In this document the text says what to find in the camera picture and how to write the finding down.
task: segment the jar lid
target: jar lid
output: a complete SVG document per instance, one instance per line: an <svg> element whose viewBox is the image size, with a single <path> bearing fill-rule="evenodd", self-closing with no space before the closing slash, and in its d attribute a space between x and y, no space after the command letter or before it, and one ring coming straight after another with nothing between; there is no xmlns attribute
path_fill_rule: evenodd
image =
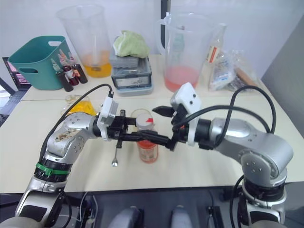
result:
<svg viewBox="0 0 304 228"><path fill-rule="evenodd" d="M154 121L149 113L142 113L136 117L136 127L138 130L152 130Z"/></svg>

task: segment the small bottle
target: small bottle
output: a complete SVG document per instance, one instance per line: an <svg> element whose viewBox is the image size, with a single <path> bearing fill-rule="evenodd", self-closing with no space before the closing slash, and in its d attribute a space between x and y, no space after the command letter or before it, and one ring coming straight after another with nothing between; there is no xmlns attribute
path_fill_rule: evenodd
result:
<svg viewBox="0 0 304 228"><path fill-rule="evenodd" d="M70 65L72 66L75 76L78 78L80 83L82 83L82 84L87 83L86 75L85 75L84 71L82 70L80 64L76 63L71 52L68 53L68 56L70 57Z"/></svg>
<svg viewBox="0 0 304 228"><path fill-rule="evenodd" d="M138 130L152 130L154 127L153 118L148 113L139 114L136 117L136 126ZM145 163L153 163L158 157L158 145L149 140L142 140L137 143L139 157Z"/></svg>
<svg viewBox="0 0 304 228"><path fill-rule="evenodd" d="M70 80L70 83L73 86L76 86L79 84L78 79L75 77L75 74L71 68L71 66L62 58L61 55L58 54L60 64L62 65L62 69L65 72L66 76Z"/></svg>
<svg viewBox="0 0 304 228"><path fill-rule="evenodd" d="M67 78L65 72L58 66L58 64L51 58L51 62L53 64L53 69L56 71L56 75L63 86L64 90L70 92L73 90L72 85L70 84L69 79Z"/></svg>
<svg viewBox="0 0 304 228"><path fill-rule="evenodd" d="M219 24L219 29L217 33L213 36L212 41L210 42L209 52L206 58L208 63L213 63L217 58L218 54L221 52L224 44L224 34L226 31L227 25L224 23Z"/></svg>
<svg viewBox="0 0 304 228"><path fill-rule="evenodd" d="M61 49L59 49L59 53L60 53L61 57L68 63L67 56L65 55L65 53Z"/></svg>

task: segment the plastic measuring jug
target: plastic measuring jug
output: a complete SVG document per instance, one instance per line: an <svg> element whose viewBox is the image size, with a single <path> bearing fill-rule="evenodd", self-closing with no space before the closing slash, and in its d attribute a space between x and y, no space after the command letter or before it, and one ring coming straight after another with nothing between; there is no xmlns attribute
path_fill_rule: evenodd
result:
<svg viewBox="0 0 304 228"><path fill-rule="evenodd" d="M165 25L168 35L165 49L160 40L159 24ZM186 82L195 87L207 56L215 24L203 15L179 13L166 16L157 21L156 25L157 48L166 58L166 87L173 92Z"/></svg>
<svg viewBox="0 0 304 228"><path fill-rule="evenodd" d="M57 12L88 75L106 77L111 74L110 42L99 5L77 5Z"/></svg>

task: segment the black cable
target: black cable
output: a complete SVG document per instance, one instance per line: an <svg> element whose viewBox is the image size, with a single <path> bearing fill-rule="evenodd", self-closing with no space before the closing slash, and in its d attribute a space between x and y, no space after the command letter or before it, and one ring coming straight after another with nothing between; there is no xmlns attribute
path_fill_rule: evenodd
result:
<svg viewBox="0 0 304 228"><path fill-rule="evenodd" d="M208 219L207 219L206 228L209 228L210 217L211 217L211 215L209 215L209 217L208 217Z"/></svg>
<svg viewBox="0 0 304 228"><path fill-rule="evenodd" d="M244 175L242 175L242 176L238 179L238 181L236 182L235 186L233 187L233 191L232 191L231 198L230 198L230 203L229 203L229 214L230 214L230 221L231 221L232 228L236 228L235 225L234 225L234 220L233 220L233 200L234 200L234 197L235 197L236 194L237 194L238 185L239 185L240 182L243 180L243 178L244 178Z"/></svg>
<svg viewBox="0 0 304 228"><path fill-rule="evenodd" d="M213 198L213 195L212 195L211 191L210 191L209 189L208 189L207 191L208 191L208 193L209 193L209 195L210 195L210 198L211 198L211 206L212 206L212 209L213 209L213 207L214 207L214 198ZM210 220L210 217L211 217L211 215L209 214L209 217L208 217L207 223L206 223L206 228L209 227L209 220Z"/></svg>
<svg viewBox="0 0 304 228"><path fill-rule="evenodd" d="M66 203L68 205L68 218L67 218L65 225L62 227L62 228L66 228L72 218L72 204L71 204L71 201L69 200L67 194L64 191L61 191L61 194L64 196Z"/></svg>
<svg viewBox="0 0 304 228"><path fill-rule="evenodd" d="M54 127L50 130L50 132L47 134L46 138L44 139L42 146L41 146L41 150L40 150L40 156L39 156L39 162L42 161L43 155L47 149L47 143L48 143L48 139L49 137L54 133L54 131L56 130L56 128L59 126L59 124L64 121L64 119L66 118L66 115L72 110L72 108L75 107L75 105L81 101L83 98L85 98L88 94L90 94L91 92L95 91L98 88L101 88L103 86L107 86L109 87L110 91L108 96L113 98L113 89L109 84L100 84L96 87L94 87L93 89L90 89L89 91L87 91L85 94L83 94L80 98L78 98L63 114L62 116L59 118L59 120L57 121L57 123L54 125Z"/></svg>
<svg viewBox="0 0 304 228"><path fill-rule="evenodd" d="M237 226L238 226L238 228L242 228L242 226L241 226L241 219L240 219L240 217L238 216L238 213L237 213Z"/></svg>
<svg viewBox="0 0 304 228"><path fill-rule="evenodd" d="M273 134L275 132L275 128L276 128L276 109L275 109L274 103L272 102L271 98L269 97L269 95L264 90L260 89L257 86L252 86L252 85L251 86L250 85L243 86L242 88L239 88L237 91L235 91L233 93L229 106L234 105L234 102L236 100L236 97L237 97L238 93L240 93L242 90L245 90L245 89L254 89L254 90L259 91L269 102L271 112L272 112L272 126L271 126L270 133ZM227 129L228 129L228 126L229 126L231 115L232 115L232 110L229 110L228 114L227 114L227 117L226 117L226 121L225 121L225 125L224 125L224 128L223 128L222 134L220 135L218 140L215 142L214 147L219 146L221 144L221 142L223 141L223 139L225 138L225 135L226 135L226 132L227 132Z"/></svg>
<svg viewBox="0 0 304 228"><path fill-rule="evenodd" d="M181 128L182 126L186 125L189 121L193 120L194 118L196 118L196 117L198 117L202 114L205 114L207 112L214 111L214 110L219 110L219 109L236 110L236 111L240 111L240 112L244 112L246 114L249 114L249 115L253 116L254 118L256 118L258 121L260 121L261 124L265 127L266 132L270 133L270 129L269 129L266 121L261 116L259 116L258 114L254 113L254 112L252 112L248 109L241 108L241 107L236 107L236 106L230 106L230 105L215 105L215 106L211 106L211 107L208 107L208 108L201 109L201 110L189 115L188 117L186 117L185 119L183 119L179 123L175 124L172 129L177 130L177 129Z"/></svg>
<svg viewBox="0 0 304 228"><path fill-rule="evenodd" d="M209 189L207 191L208 191L208 193L210 195L210 198L211 198L211 204L214 207L214 198L213 198L213 195L212 195L212 193L211 193L211 191Z"/></svg>

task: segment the teal plastic basket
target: teal plastic basket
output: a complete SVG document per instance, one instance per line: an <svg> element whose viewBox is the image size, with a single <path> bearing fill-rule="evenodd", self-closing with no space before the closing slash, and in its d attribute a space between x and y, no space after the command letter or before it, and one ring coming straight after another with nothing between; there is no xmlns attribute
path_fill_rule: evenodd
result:
<svg viewBox="0 0 304 228"><path fill-rule="evenodd" d="M9 62L31 83L41 90L57 90L62 85L52 67L51 58L59 64L59 50L70 51L63 36L41 36L31 39L11 57Z"/></svg>

